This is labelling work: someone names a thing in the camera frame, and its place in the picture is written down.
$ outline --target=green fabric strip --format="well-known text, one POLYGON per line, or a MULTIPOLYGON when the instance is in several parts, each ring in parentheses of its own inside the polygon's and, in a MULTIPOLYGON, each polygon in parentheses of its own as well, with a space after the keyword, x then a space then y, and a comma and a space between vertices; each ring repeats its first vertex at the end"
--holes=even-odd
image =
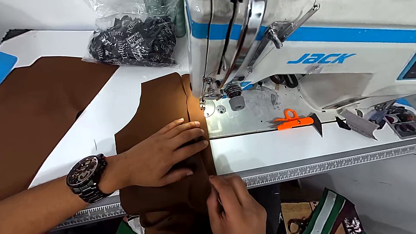
POLYGON ((325 223, 329 215, 331 214, 332 208, 334 207, 335 200, 337 198, 337 194, 333 191, 328 191, 328 196, 325 199, 324 206, 322 206, 322 210, 319 213, 318 217, 316 218, 315 225, 312 229, 311 234, 321 234, 324 228, 325 223))
POLYGON ((120 223, 119 228, 117 229, 116 234, 136 234, 136 233, 130 228, 130 226, 126 222, 122 221, 120 223))
POLYGON ((322 229, 322 234, 329 234, 331 232, 332 227, 335 223, 335 220, 337 219, 339 213, 341 212, 341 209, 343 208, 344 204, 345 204, 345 197, 337 194, 334 207, 332 208, 331 213, 329 214, 329 217, 327 219, 327 222, 325 223, 324 228, 322 229))
POLYGON ((315 208, 315 211, 312 215, 311 221, 309 222, 309 225, 306 227, 306 230, 303 232, 303 234, 310 234, 312 232, 316 219, 321 213, 322 207, 324 206, 325 200, 327 199, 328 191, 329 190, 325 188, 324 193, 322 194, 322 197, 319 200, 318 206, 315 208))

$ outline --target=watch strap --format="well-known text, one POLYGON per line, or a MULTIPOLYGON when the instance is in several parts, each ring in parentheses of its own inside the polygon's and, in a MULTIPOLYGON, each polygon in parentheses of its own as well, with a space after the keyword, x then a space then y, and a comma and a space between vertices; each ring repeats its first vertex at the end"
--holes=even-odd
POLYGON ((103 198, 110 196, 110 194, 106 194, 101 192, 98 184, 95 183, 93 180, 90 180, 88 184, 79 187, 79 188, 71 188, 72 192, 77 194, 84 202, 88 203, 95 203, 103 198))

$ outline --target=measuring ruler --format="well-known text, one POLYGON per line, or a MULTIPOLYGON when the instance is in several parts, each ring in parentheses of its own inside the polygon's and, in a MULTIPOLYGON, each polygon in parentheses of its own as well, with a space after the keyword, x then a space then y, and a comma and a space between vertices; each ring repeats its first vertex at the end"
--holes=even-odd
POLYGON ((313 163, 300 167, 293 167, 289 169, 277 170, 273 172, 267 172, 263 174, 257 174, 253 176, 243 177, 243 181, 247 187, 262 186, 267 184, 274 184, 291 179, 297 179, 301 177, 307 177, 312 174, 318 174, 334 170, 338 168, 363 164, 366 162, 378 161, 381 159, 392 158, 396 156, 402 156, 406 154, 415 154, 416 144, 397 147, 392 149, 381 150, 372 153, 359 154, 350 157, 329 160, 325 162, 313 163))
POLYGON ((115 204, 109 204, 101 207, 95 207, 90 209, 84 209, 77 212, 71 218, 65 220, 65 222, 59 224, 56 229, 62 229, 68 226, 77 226, 92 222, 97 222, 105 219, 120 217, 125 215, 120 202, 115 204))
MULTIPOLYGON (((289 166, 289 168, 287 169, 273 170, 272 167, 275 167, 276 169, 276 167, 281 166, 281 164, 278 164, 269 168, 253 169, 245 172, 238 172, 236 174, 239 174, 242 177, 243 181, 246 182, 247 187, 259 187, 263 185, 280 183, 287 180, 307 177, 338 168, 349 167, 353 165, 363 164, 366 162, 373 162, 408 154, 416 154, 416 144, 392 147, 390 149, 378 150, 370 153, 356 154, 349 157, 341 157, 330 160, 326 160, 327 158, 322 158, 320 159, 322 160, 322 162, 305 163, 305 165, 298 167, 289 166)), ((65 227, 71 227, 90 222, 97 222, 104 219, 115 218, 123 215, 125 215, 125 212, 121 207, 119 200, 117 200, 117 202, 108 201, 108 203, 105 203, 105 205, 103 206, 79 211, 74 216, 67 219, 64 223, 58 225, 55 229, 62 229, 65 227)))

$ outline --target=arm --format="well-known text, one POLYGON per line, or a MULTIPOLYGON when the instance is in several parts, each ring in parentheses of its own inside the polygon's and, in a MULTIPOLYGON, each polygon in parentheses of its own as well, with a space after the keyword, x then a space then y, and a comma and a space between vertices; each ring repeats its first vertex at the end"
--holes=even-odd
MULTIPOLYGON (((108 165, 99 188, 112 193, 130 186, 163 186, 192 174, 191 169, 170 168, 205 149, 203 140, 179 148, 203 135, 199 122, 182 124, 183 119, 166 125, 159 132, 130 150, 106 159, 108 165)), ((0 233, 43 233, 87 207, 61 177, 0 201, 0 233)))
POLYGON ((214 234, 265 234, 266 210, 248 193, 238 176, 210 177, 218 197, 211 191, 207 200, 211 229, 214 234))

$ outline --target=ruler markings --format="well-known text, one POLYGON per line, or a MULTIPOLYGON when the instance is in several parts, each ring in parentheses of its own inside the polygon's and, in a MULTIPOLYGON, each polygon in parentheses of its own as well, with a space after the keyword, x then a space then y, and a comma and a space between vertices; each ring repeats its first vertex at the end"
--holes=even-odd
MULTIPOLYGON (((348 167, 352 165, 362 164, 365 162, 372 162, 411 153, 416 153, 416 144, 404 147, 397 147, 393 149, 381 150, 373 153, 360 154, 341 159, 334 159, 326 162, 318 162, 315 164, 303 165, 274 172, 257 174, 253 176, 244 177, 243 181, 246 182, 247 187, 252 187, 256 185, 268 184, 287 179, 294 179, 305 175, 312 175, 319 172, 325 172, 333 169, 348 167)), ((58 225, 57 228, 62 228, 73 224, 80 224, 88 221, 99 220, 105 217, 120 216, 123 214, 125 214, 125 211, 121 207, 120 202, 101 207, 85 209, 77 212, 74 216, 67 219, 62 224, 58 225)))
POLYGON ((246 182, 247 187, 252 187, 415 152, 416 144, 248 176, 244 177, 243 181, 246 182))

